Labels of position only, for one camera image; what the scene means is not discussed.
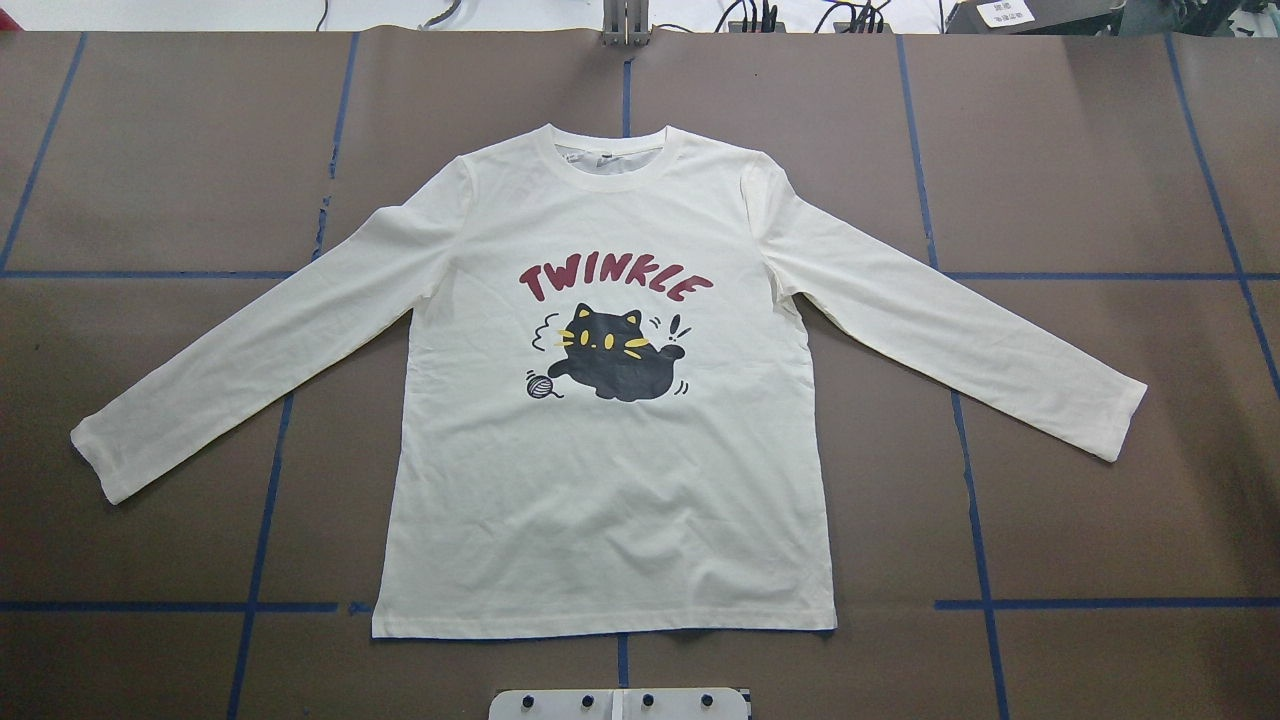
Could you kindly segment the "cream long-sleeve cat shirt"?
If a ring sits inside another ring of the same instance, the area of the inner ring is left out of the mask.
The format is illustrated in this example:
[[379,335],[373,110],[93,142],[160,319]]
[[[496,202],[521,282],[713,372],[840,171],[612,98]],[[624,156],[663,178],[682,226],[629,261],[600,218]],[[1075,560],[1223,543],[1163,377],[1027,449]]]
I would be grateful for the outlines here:
[[801,199],[764,152],[547,126],[445,164],[70,442],[113,503],[410,318],[376,638],[827,632],[806,296],[1105,461],[1146,384]]

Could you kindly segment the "black box with label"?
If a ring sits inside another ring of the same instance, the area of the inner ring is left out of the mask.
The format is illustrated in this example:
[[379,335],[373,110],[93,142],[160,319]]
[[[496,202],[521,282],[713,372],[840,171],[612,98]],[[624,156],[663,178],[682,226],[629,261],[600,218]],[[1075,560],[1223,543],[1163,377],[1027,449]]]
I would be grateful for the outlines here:
[[1112,33],[1124,1],[960,1],[950,12],[946,35]]

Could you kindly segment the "grey aluminium frame post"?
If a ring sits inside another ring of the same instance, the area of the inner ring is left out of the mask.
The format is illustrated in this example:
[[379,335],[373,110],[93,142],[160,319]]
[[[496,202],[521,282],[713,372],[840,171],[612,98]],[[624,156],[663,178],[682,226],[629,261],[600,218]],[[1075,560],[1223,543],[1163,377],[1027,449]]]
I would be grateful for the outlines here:
[[602,44],[641,47],[652,41],[648,0],[605,0],[602,3]]

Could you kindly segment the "white pedestal base plate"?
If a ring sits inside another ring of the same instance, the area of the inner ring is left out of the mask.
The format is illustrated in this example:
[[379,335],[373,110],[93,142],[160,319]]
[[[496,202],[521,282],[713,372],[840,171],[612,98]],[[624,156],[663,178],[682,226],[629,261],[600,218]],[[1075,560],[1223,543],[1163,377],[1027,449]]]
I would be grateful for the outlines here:
[[751,719],[750,692],[731,687],[502,691],[489,719]]

